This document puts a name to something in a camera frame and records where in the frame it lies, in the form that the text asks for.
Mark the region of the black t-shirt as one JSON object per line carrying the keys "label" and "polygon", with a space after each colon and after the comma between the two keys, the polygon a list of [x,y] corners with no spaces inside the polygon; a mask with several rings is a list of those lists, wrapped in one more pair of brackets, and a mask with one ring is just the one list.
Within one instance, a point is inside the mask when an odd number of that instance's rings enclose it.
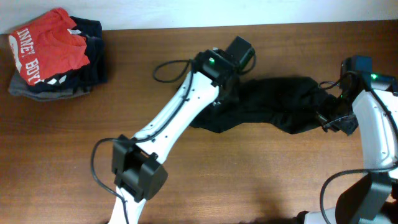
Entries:
{"label": "black t-shirt", "polygon": [[239,101],[207,106],[191,127],[222,133],[243,123],[269,123],[289,134],[323,129],[331,94],[310,77],[266,78],[239,85]]}

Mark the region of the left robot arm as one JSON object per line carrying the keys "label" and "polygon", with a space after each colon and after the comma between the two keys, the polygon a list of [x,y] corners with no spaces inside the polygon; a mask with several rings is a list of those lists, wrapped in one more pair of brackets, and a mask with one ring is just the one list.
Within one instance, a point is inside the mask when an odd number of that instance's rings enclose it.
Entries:
{"label": "left robot arm", "polygon": [[146,202],[167,180],[163,164],[176,141],[200,112],[230,94],[249,61],[256,61],[253,51],[221,49],[183,60],[185,66],[178,75],[183,82],[159,114],[133,137],[112,139],[116,201],[110,223],[139,221]]}

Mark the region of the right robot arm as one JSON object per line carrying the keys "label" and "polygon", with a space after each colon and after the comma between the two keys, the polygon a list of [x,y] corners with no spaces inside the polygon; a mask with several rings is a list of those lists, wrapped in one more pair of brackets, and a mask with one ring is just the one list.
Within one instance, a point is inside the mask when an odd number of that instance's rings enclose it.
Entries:
{"label": "right robot arm", "polygon": [[[397,82],[371,72],[346,72],[339,79],[339,99],[350,106],[348,117],[358,122],[363,169],[345,170],[329,177],[320,192],[320,209],[302,212],[300,223],[397,223]],[[329,183],[341,176],[362,174],[345,190],[335,207],[323,203]]]}

